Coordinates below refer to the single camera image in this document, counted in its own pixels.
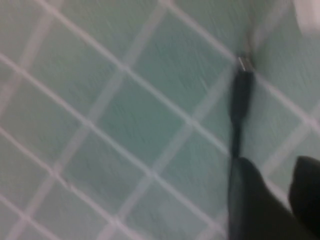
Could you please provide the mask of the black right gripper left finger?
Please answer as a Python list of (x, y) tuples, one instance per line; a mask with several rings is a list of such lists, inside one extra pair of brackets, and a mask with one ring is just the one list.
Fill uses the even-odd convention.
[(318, 240), (268, 189), (247, 158), (234, 161), (234, 239)]

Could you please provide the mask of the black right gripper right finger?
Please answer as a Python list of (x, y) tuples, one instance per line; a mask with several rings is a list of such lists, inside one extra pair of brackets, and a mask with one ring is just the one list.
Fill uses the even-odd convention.
[(293, 215), (315, 236), (320, 235), (320, 161), (298, 156), (288, 194)]

